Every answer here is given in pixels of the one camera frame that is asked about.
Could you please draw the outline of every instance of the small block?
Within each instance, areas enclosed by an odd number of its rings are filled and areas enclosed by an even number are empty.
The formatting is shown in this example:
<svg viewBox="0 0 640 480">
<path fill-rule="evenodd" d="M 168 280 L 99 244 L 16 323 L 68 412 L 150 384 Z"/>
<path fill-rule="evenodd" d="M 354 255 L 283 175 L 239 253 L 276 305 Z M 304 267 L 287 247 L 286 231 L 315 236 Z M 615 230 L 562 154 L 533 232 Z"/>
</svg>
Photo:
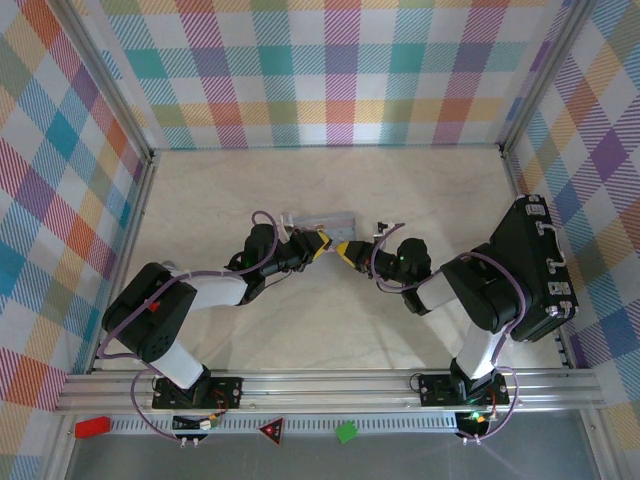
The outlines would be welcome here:
<svg viewBox="0 0 640 480">
<path fill-rule="evenodd" d="M 336 435 L 340 443 L 347 443 L 349 440 L 358 436 L 358 429 L 355 423 L 349 421 L 336 428 Z"/>
<path fill-rule="evenodd" d="M 111 431 L 109 417 L 98 417 L 76 423 L 75 436 L 76 438 L 89 438 L 109 431 Z"/>
</svg>

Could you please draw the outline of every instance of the black cable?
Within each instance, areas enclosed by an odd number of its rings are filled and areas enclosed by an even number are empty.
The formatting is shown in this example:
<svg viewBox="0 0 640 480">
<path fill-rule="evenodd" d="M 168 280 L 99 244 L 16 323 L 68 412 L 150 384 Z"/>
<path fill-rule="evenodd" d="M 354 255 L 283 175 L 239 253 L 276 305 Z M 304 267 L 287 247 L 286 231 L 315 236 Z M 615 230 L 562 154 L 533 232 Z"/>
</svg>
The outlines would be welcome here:
<svg viewBox="0 0 640 480">
<path fill-rule="evenodd" d="M 264 287 L 264 289 L 266 290 L 269 287 L 272 287 L 273 285 L 275 285 L 276 283 L 280 283 L 282 280 L 289 278 L 291 276 L 293 272 L 289 272 L 287 273 L 284 277 L 279 278 L 278 280 L 276 280 L 275 282 L 271 282 L 269 285 L 267 285 L 266 287 Z"/>
<path fill-rule="evenodd" d="M 414 391 L 415 393 L 417 393 L 417 394 L 419 395 L 419 394 L 420 394 L 420 390 L 416 390 L 415 388 L 413 388 L 413 385 L 411 384 L 411 382 L 413 381 L 413 379 L 414 379 L 415 377 L 417 377 L 418 375 L 422 375 L 422 374 L 421 374 L 420 372 L 417 372 L 417 373 L 414 373 L 413 375 L 411 375 L 411 376 L 409 377 L 409 388 L 410 388 L 412 391 Z"/>
<path fill-rule="evenodd" d="M 209 417 L 202 417 L 202 418 L 198 418 L 196 420 L 192 420 L 190 418 L 186 418 L 186 417 L 179 417 L 178 415 L 175 415 L 173 417 L 173 421 L 174 422 L 180 422 L 182 424 L 183 427 L 192 427 L 192 426 L 196 426 L 196 425 L 200 425 L 200 422 L 204 421 L 204 420 L 208 420 Z"/>
<path fill-rule="evenodd" d="M 229 264 L 225 268 L 242 268 L 242 264 L 239 262 L 239 258 L 243 253 L 244 251 L 238 252 L 233 257 L 231 257 L 231 260 L 229 260 Z"/>
</svg>

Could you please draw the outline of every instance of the green block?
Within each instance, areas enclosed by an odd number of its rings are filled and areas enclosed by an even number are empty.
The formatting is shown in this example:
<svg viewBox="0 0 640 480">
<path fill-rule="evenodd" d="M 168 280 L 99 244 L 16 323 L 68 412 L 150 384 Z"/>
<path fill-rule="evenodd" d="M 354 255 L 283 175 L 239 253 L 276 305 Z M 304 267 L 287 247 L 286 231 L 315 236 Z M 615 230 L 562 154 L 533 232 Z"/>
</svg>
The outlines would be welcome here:
<svg viewBox="0 0 640 480">
<path fill-rule="evenodd" d="M 336 435 L 338 435 L 338 440 L 340 440 L 340 443 L 347 443 L 349 440 L 358 436 L 358 429 L 356 428 L 356 424 L 352 421 L 348 421 L 345 424 L 340 425 L 338 428 L 336 428 Z"/>
</svg>

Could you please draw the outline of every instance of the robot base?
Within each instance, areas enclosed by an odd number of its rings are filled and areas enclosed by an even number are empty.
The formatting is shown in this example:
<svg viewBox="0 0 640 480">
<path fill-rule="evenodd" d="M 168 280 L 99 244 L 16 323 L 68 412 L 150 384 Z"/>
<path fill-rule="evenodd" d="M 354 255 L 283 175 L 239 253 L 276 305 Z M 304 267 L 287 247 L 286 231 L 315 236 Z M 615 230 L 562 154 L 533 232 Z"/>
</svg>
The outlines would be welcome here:
<svg viewBox="0 0 640 480">
<path fill-rule="evenodd" d="M 201 377 L 189 390 L 177 387 L 168 378 L 159 378 L 153 390 L 154 410 L 231 410 L 240 407 L 242 378 Z"/>
<path fill-rule="evenodd" d="M 419 375 L 418 391 L 423 407 L 473 405 L 484 409 L 496 405 L 509 405 L 509 393 L 504 377 L 496 374 L 490 383 L 480 387 L 463 399 L 452 385 L 450 375 Z"/>
</svg>

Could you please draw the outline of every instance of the gray object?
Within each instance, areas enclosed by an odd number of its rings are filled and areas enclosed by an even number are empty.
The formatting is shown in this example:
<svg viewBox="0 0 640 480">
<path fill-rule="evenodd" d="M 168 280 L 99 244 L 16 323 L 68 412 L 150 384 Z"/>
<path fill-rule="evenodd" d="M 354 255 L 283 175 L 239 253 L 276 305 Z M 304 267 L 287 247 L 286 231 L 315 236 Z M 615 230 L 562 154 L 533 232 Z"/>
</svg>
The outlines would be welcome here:
<svg viewBox="0 0 640 480">
<path fill-rule="evenodd" d="M 323 215 L 294 215 L 282 212 L 282 224 L 287 234 L 294 228 L 302 231 L 320 230 L 332 241 L 332 246 L 356 240 L 356 215 L 353 212 L 327 213 Z"/>
<path fill-rule="evenodd" d="M 430 375 L 448 370 L 421 370 Z M 135 413 L 130 385 L 136 372 L 102 371 L 69 375 L 57 412 L 73 415 Z M 420 397 L 409 388 L 415 369 L 401 370 L 262 370 L 213 371 L 218 377 L 242 377 L 240 414 L 361 414 L 408 415 L 427 411 L 473 411 L 472 405 L 421 407 Z M 152 410 L 152 375 L 140 377 L 136 398 L 143 412 Z M 604 399 L 592 370 L 519 369 L 519 402 L 516 411 L 549 411 L 604 407 Z M 511 375 L 505 375 L 513 393 Z M 498 406 L 499 411 L 507 407 Z M 208 415 L 208 410 L 174 410 L 177 415 Z"/>
<path fill-rule="evenodd" d="M 598 478 L 577 412 L 516 415 L 483 445 L 436 434 L 210 438 L 180 449 L 157 436 L 104 435 L 78 441 L 68 480 L 152 478 L 277 480 Z"/>
<path fill-rule="evenodd" d="M 544 66 L 540 70 L 531 91 L 518 109 L 516 117 L 511 124 L 511 129 L 507 132 L 504 142 L 502 142 L 504 151 L 503 158 L 505 159 L 504 163 L 507 169 L 508 162 L 506 161 L 506 157 L 509 156 L 509 152 L 511 152 L 513 147 L 518 143 L 529 122 L 531 122 L 536 109 L 544 98 L 549 86 L 555 80 L 560 68 L 562 68 L 571 47 L 578 38 L 578 35 L 591 16 L 597 3 L 598 0 L 575 0 L 571 11 L 567 13 L 564 24 L 560 29 L 560 34 L 552 45 L 551 52 L 548 54 Z M 509 169 L 507 170 L 507 177 L 513 177 Z"/>
<path fill-rule="evenodd" d="M 279 418 L 278 414 L 224 416 L 215 428 L 215 435 L 256 433 L 263 425 Z M 171 429 L 171 415 L 154 415 L 153 424 Z M 353 422 L 361 435 L 391 433 L 455 433 L 456 416 L 453 412 L 415 412 L 410 414 L 330 414 L 287 415 L 284 431 L 287 435 L 335 435 L 335 429 L 345 422 Z M 148 435 L 149 428 L 136 415 L 112 415 L 109 435 Z"/>
</svg>

